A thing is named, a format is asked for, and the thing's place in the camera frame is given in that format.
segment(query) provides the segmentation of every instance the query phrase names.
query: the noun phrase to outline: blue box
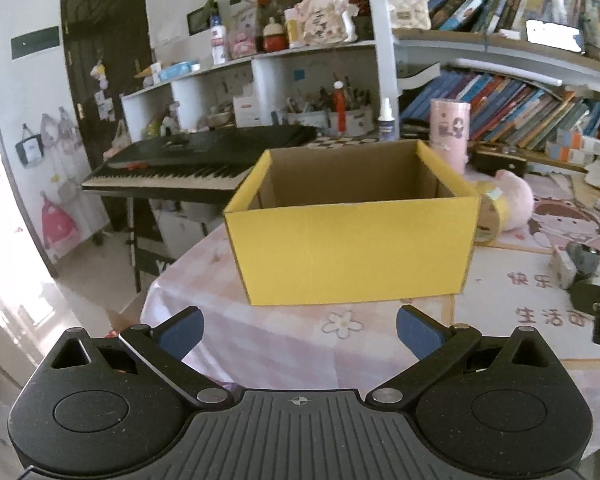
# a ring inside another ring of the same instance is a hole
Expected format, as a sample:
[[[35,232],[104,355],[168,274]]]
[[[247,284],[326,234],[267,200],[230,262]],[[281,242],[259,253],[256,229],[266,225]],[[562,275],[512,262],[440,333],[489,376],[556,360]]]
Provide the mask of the blue box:
[[[164,70],[160,70],[160,72],[158,72],[158,78],[160,78],[160,81],[164,82],[173,79],[174,77],[187,75],[190,72],[192,72],[192,63],[190,61],[183,61],[182,63],[176,63]]]

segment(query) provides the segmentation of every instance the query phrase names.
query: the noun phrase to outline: pink plush toy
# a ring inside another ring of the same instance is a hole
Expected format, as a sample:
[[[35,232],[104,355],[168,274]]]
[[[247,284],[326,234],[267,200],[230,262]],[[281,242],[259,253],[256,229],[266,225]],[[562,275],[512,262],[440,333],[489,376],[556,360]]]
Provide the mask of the pink plush toy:
[[[502,190],[509,205],[509,219],[502,230],[510,231],[524,226],[534,212],[534,194],[531,186],[507,170],[496,172],[495,184]]]

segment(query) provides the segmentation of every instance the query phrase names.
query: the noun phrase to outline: electronic keyboard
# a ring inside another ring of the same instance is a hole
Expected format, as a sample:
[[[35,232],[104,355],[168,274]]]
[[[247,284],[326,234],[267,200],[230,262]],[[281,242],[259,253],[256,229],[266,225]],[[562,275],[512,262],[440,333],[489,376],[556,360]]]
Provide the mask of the electronic keyboard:
[[[203,330],[194,306],[117,338],[66,330],[11,409],[22,480],[581,479],[591,412],[531,326],[483,337],[405,305],[420,361],[365,400],[223,388],[181,361]]]
[[[141,140],[97,168],[84,191],[127,198],[227,202],[265,150],[316,137],[301,125],[222,128]]]

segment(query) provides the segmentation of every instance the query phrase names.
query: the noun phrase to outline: white key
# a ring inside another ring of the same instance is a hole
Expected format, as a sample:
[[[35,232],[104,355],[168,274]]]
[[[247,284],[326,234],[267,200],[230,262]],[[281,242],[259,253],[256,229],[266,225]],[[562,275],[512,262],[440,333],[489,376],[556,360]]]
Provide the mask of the white key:
[[[90,187],[153,187],[167,189],[219,189],[234,190],[240,186],[240,183],[247,177],[251,168],[243,171],[241,174],[230,177],[214,176],[97,176],[85,181],[82,185],[85,188]]]

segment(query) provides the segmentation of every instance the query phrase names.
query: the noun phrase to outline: screw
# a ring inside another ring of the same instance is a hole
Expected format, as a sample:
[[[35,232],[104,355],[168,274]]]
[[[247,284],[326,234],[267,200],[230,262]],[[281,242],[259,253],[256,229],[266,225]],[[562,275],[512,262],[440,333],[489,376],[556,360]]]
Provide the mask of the screw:
[[[198,400],[205,404],[219,404],[226,400],[229,394],[220,388],[206,388],[198,392]]]
[[[402,400],[402,393],[395,388],[378,388],[371,394],[371,397],[375,402],[381,404],[395,404]]]

